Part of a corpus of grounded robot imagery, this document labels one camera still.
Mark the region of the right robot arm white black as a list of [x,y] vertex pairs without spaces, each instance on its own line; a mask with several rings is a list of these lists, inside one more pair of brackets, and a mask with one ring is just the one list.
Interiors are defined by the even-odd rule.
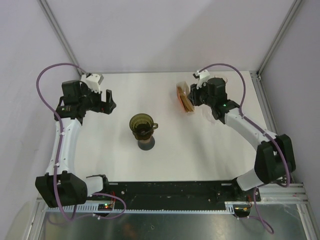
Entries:
[[253,168],[238,176],[235,179],[237,184],[230,188],[235,200],[242,201],[255,187],[267,185],[283,176],[289,178],[296,170],[290,137],[263,129],[241,115],[240,105],[228,99],[226,83],[222,78],[210,78],[201,87],[192,84],[187,98],[193,106],[210,107],[215,120],[238,132],[256,151]]

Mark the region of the olive green plastic dripper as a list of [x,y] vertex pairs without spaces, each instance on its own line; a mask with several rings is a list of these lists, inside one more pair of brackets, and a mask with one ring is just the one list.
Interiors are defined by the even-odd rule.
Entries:
[[153,118],[146,113],[138,113],[129,121],[129,128],[135,139],[138,141],[146,141],[150,139],[154,130],[158,127],[158,123],[155,123]]

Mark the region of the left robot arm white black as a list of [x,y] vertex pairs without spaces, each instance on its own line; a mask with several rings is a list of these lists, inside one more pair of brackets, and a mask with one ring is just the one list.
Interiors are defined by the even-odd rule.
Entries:
[[83,75],[80,80],[63,82],[63,95],[56,108],[55,141],[49,165],[43,176],[38,176],[35,186],[50,208],[84,204],[94,194],[105,200],[111,188],[104,174],[95,174],[81,179],[75,172],[75,153],[83,119],[88,111],[111,114],[116,108],[112,91],[106,90],[102,100],[99,74]]

